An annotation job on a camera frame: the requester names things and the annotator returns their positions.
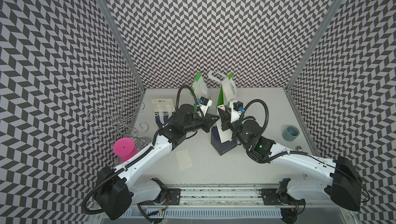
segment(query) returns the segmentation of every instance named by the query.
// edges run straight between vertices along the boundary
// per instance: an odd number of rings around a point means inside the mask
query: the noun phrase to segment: black motor housing
[[[106,166],[98,172],[97,181],[102,182],[114,170]],[[131,205],[133,193],[129,192],[124,180],[116,176],[100,187],[93,197],[110,220],[120,217]]]
[[[325,192],[330,195],[330,199],[351,211],[360,210],[360,199],[362,197],[362,178],[352,162],[339,156],[336,162],[338,170],[334,171],[332,186],[325,188]]]

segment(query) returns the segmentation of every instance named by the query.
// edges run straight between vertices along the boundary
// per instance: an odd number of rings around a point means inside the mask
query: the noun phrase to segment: metal wire rack
[[[124,137],[130,137],[130,138],[137,138],[138,135],[146,133],[149,128],[148,124],[146,122],[141,122],[139,124],[140,130],[137,128],[129,125],[128,123],[130,122],[131,118],[142,112],[145,108],[145,104],[143,102],[136,102],[134,107],[136,112],[132,114],[129,118],[125,118],[122,116],[122,113],[124,113],[125,109],[125,101],[124,98],[121,97],[120,95],[116,95],[112,98],[112,103],[117,111],[117,113],[110,115],[108,112],[105,110],[100,110],[100,109],[92,109],[88,112],[88,120],[89,121],[97,121],[100,117],[100,114],[104,114],[105,116],[109,117],[111,120],[111,124],[103,127],[99,127],[96,129],[91,129],[88,131],[85,136],[84,140],[88,143],[94,144],[102,140],[101,135],[98,133],[98,130],[101,129],[107,129],[114,127],[116,132],[121,134]]]

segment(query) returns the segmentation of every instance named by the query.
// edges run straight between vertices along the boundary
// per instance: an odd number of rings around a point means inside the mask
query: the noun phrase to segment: black and white pattern
[[[199,70],[283,87],[331,1],[106,0],[147,88],[191,84]]]
[[[0,0],[0,223],[78,223],[113,129],[84,142],[91,108],[141,93],[94,0]]]
[[[353,160],[363,223],[396,223],[395,0],[344,0],[292,89],[324,157]]]

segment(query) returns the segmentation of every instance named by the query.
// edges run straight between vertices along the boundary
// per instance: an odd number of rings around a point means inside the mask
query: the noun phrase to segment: paper sheet
[[[189,151],[187,149],[176,151],[176,157],[181,171],[192,167]]]

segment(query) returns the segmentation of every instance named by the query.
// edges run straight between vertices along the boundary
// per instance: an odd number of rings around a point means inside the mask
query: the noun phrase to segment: white card
[[[192,167],[189,151],[187,149],[176,151],[176,157],[181,171]]]
[[[192,88],[194,88],[194,93],[197,99],[200,99],[202,96],[206,97],[205,95],[203,95],[201,86],[198,84],[198,82],[194,82],[192,84]]]
[[[227,105],[231,100],[233,100],[236,96],[236,89],[234,89],[233,84],[231,83],[232,79],[229,80],[225,78],[224,81],[221,82],[221,86],[223,87],[224,94],[224,104]]]

